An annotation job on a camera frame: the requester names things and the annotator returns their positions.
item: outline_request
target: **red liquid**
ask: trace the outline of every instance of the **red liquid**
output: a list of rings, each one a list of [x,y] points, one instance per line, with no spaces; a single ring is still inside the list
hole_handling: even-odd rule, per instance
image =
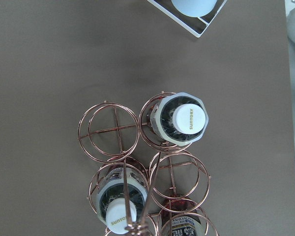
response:
[[[177,194],[177,195],[172,195],[171,197],[179,197],[182,196],[181,194]],[[169,200],[165,200],[163,205],[170,209],[169,207]],[[195,204],[192,201],[188,201],[188,200],[172,200],[171,202],[171,209],[172,210],[177,210],[177,211],[184,211],[187,209],[191,209],[195,207]],[[172,217],[174,217],[175,215],[178,215],[179,213],[172,213]],[[162,210],[161,213],[162,216],[162,226],[170,220],[170,213],[166,210]],[[189,215],[189,217],[193,218],[194,220],[198,221],[200,223],[200,220],[197,216],[194,215]]]
[[[111,158],[110,160],[113,161],[113,160],[118,159],[118,158],[120,158],[120,157],[113,157],[113,158]],[[121,165],[121,164],[118,164],[118,165],[112,165],[112,166],[108,169],[108,172],[107,172],[106,174],[108,174],[110,171],[112,171],[112,170],[115,169],[115,168],[123,167],[123,162],[124,162],[124,160],[116,161],[116,163],[122,163],[122,165]],[[134,159],[134,158],[132,158],[132,157],[126,157],[126,164],[129,164],[129,165],[131,165],[131,166],[137,168],[141,173],[143,173],[143,174],[145,175],[146,170],[145,170],[144,166],[141,165],[141,164],[139,163],[139,161],[137,161],[136,159]]]

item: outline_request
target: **brown table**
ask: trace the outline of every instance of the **brown table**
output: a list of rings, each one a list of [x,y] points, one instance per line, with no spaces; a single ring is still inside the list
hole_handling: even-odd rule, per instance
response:
[[[143,0],[1,0],[0,236],[99,235],[78,121],[103,100],[139,114],[162,90],[206,105],[189,150],[219,233],[295,235],[285,22],[283,1],[229,0],[197,39]]]

